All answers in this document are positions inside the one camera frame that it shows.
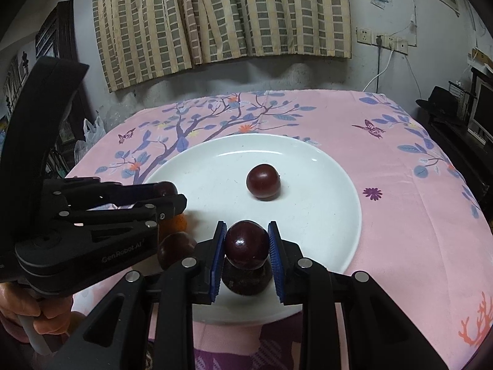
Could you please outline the person's left hand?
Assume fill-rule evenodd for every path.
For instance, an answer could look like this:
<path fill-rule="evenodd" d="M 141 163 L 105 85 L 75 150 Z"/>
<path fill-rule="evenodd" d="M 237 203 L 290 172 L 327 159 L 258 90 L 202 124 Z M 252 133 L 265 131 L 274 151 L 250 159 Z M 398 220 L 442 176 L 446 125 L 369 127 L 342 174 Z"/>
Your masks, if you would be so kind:
<path fill-rule="evenodd" d="M 33 318 L 33 328 L 40 335 L 71 335 L 85 319 L 85 315 L 73 311 L 73 297 L 47 299 L 37 302 L 13 283 L 1 284 L 1 325 L 14 338 L 27 343 L 27 335 L 19 316 Z"/>

